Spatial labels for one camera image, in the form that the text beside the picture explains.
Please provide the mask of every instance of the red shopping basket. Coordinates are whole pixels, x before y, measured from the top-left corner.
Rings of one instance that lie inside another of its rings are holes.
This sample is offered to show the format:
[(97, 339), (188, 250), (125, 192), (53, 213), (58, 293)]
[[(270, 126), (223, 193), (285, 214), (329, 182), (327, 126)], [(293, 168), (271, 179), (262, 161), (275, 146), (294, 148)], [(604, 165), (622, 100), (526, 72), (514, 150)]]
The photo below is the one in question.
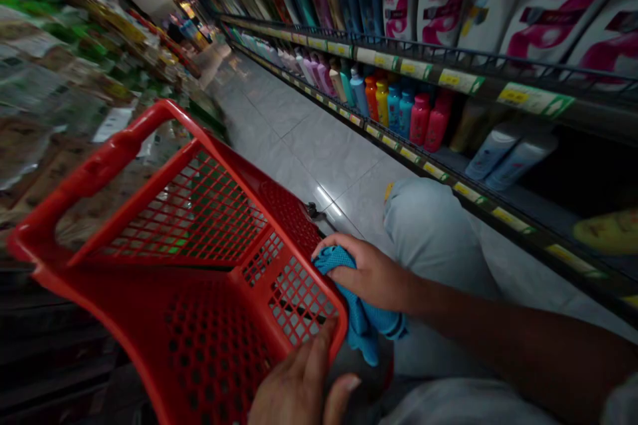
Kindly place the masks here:
[[(77, 252), (56, 243), (72, 205), (111, 181), (163, 122), (194, 136)], [(73, 172), (9, 239), (34, 278), (92, 312), (140, 373), (162, 424), (246, 422), (262, 379), (347, 311), (310, 263), (305, 206), (161, 100)], [(213, 268), (233, 267), (231, 272)]]

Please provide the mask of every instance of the right hand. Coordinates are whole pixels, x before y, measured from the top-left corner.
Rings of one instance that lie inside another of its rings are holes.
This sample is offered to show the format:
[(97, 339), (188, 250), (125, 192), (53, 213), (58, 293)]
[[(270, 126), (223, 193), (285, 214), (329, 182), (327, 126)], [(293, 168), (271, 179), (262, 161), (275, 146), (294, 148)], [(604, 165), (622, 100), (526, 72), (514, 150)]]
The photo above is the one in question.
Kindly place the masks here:
[(368, 304), (384, 310), (404, 312), (410, 292), (419, 277), (403, 269), (369, 242), (339, 232), (321, 241), (314, 252), (329, 246), (341, 246), (357, 263), (357, 268), (337, 267), (328, 276)]

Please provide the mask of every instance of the metal shelf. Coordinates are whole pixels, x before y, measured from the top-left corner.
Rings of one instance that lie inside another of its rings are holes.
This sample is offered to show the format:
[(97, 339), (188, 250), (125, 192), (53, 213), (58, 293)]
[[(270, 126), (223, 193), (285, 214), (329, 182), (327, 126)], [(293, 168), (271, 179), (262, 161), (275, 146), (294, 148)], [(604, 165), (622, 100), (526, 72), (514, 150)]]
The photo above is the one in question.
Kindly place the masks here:
[(428, 153), (337, 99), (327, 97), (303, 78), (273, 65), (237, 41), (230, 40), (229, 43), (418, 176), (436, 179), (450, 186), (470, 213), (607, 309), (638, 327), (638, 280), (623, 273), (619, 258), (600, 256), (577, 244), (569, 229), (578, 218), (570, 212), (520, 186), (515, 185), (503, 193), (493, 191), (483, 182), (465, 176), (463, 171), (468, 159), (462, 155), (444, 147), (436, 153)]
[[(218, 14), (218, 18), (262, 35), (372, 64), (638, 147), (638, 78), (228, 14)], [(477, 58), (484, 63), (474, 64)], [(525, 74), (532, 69), (537, 76)], [(614, 92), (602, 91), (598, 88), (603, 77), (626, 85)]]

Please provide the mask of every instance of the hand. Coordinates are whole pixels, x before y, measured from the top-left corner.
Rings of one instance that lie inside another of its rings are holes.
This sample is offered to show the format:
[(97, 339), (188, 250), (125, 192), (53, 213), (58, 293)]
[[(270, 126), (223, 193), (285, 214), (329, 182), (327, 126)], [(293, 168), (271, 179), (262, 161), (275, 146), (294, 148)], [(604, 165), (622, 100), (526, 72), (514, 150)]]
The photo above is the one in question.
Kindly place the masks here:
[(288, 354), (264, 379), (248, 415), (249, 425), (340, 425), (350, 393), (361, 383), (355, 374), (339, 377), (323, 403), (328, 351), (335, 321)]
[(356, 269), (337, 267), (328, 272), (332, 280), (374, 307), (406, 311), (410, 303), (409, 293), (419, 281), (418, 276), (403, 269), (369, 242), (339, 232), (323, 239), (312, 253), (312, 258), (329, 246), (341, 246), (357, 263)]

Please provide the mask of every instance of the blue towel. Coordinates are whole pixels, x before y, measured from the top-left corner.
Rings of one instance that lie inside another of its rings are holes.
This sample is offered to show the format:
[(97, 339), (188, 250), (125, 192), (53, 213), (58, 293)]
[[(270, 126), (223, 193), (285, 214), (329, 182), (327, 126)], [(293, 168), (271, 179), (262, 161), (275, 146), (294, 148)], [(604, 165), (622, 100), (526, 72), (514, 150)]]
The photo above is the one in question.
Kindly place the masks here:
[[(357, 268), (352, 256), (341, 246), (323, 248), (312, 262), (324, 275), (339, 266)], [(339, 284), (337, 288), (348, 303), (350, 320), (346, 341), (352, 350), (363, 353), (368, 364), (376, 367), (379, 365), (377, 334), (382, 333), (390, 340), (400, 339), (407, 334), (407, 319), (402, 313), (372, 307)]]

